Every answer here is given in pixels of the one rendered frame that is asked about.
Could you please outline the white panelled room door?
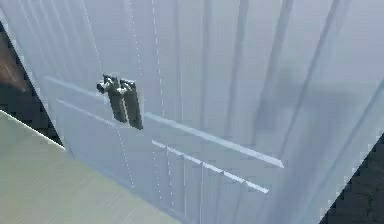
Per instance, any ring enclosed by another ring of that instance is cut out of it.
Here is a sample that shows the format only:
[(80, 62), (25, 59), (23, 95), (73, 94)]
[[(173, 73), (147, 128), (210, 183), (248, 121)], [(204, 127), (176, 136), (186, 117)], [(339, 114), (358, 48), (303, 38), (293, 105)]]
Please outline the white panelled room door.
[[(181, 224), (384, 224), (384, 0), (0, 0), (71, 157)], [(96, 84), (136, 83), (143, 129)]]

